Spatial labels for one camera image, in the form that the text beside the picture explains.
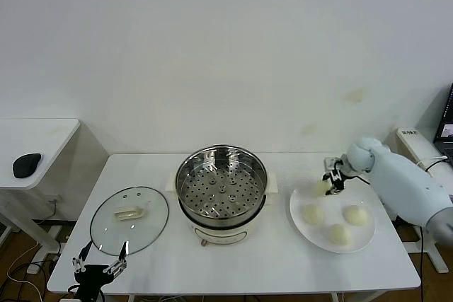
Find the wall stain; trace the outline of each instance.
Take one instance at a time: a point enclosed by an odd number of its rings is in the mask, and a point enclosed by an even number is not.
[[[348,94],[346,94],[343,97],[343,99],[346,102],[353,103],[353,104],[361,103],[363,101],[364,91],[365,90],[363,88],[357,88],[357,89],[349,92]]]
[[[318,125],[316,123],[311,123],[311,124],[305,125],[302,128],[301,135],[310,136],[311,134],[314,134],[317,129],[318,129]]]

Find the computer mouse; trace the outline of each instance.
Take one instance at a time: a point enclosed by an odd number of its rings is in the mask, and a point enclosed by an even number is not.
[[[13,163],[13,174],[16,178],[26,178],[35,173],[40,162],[40,153],[29,153],[17,158]]]

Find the steamed bun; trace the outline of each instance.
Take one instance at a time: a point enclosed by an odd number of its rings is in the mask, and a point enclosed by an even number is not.
[[[331,183],[328,180],[319,180],[316,184],[316,194],[319,196],[325,196],[327,190],[331,188]]]
[[[368,222],[368,213],[358,205],[350,205],[344,210],[345,220],[354,226],[364,226]]]
[[[304,221],[312,226],[318,226],[324,222],[323,209],[316,204],[308,204],[302,209]]]
[[[344,224],[333,224],[328,231],[329,240],[336,245],[348,245],[352,242],[351,230]]]

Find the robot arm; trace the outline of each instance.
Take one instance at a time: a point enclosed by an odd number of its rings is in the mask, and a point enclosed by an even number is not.
[[[367,173],[372,189],[403,220],[426,228],[440,243],[453,246],[453,203],[445,189],[407,158],[380,141],[363,138],[337,158],[327,177],[337,194],[347,179]]]
[[[101,292],[102,286],[112,283],[113,280],[121,274],[127,267],[126,254],[127,242],[124,242],[120,252],[120,256],[114,263],[109,265],[86,265],[85,260],[91,248],[90,241],[80,252],[79,257],[72,258],[74,266],[74,278],[79,285],[75,293],[76,300],[62,301],[80,301],[94,302],[97,301],[98,295]]]

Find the glass lid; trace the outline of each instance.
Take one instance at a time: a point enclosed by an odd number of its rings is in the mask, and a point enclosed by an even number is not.
[[[91,221],[90,236],[109,255],[119,255],[126,242],[126,253],[131,255],[152,244],[167,220],[167,201],[159,191],[128,187],[101,204]]]

